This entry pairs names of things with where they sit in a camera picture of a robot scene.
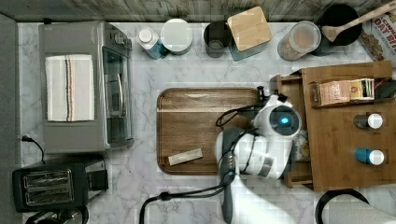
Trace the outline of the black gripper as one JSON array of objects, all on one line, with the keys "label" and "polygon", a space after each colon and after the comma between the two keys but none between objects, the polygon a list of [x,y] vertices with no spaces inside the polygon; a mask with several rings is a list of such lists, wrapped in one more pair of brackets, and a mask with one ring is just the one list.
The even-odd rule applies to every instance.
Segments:
[{"label": "black gripper", "polygon": [[258,99],[261,102],[267,101],[269,99],[270,92],[267,89],[265,89],[264,86],[259,86],[257,90],[258,90]]}]

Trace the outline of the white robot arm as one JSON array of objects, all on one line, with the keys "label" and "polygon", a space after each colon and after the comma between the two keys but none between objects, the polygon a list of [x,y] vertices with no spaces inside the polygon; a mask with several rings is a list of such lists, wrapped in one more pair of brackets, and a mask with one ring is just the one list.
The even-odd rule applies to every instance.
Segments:
[{"label": "white robot arm", "polygon": [[215,157],[220,183],[224,186],[221,205],[226,224],[295,224],[282,208],[267,201],[243,179],[278,180],[290,164],[292,140],[302,128],[300,114],[283,94],[263,94],[257,105],[247,109],[251,123],[231,127],[216,139]]}]

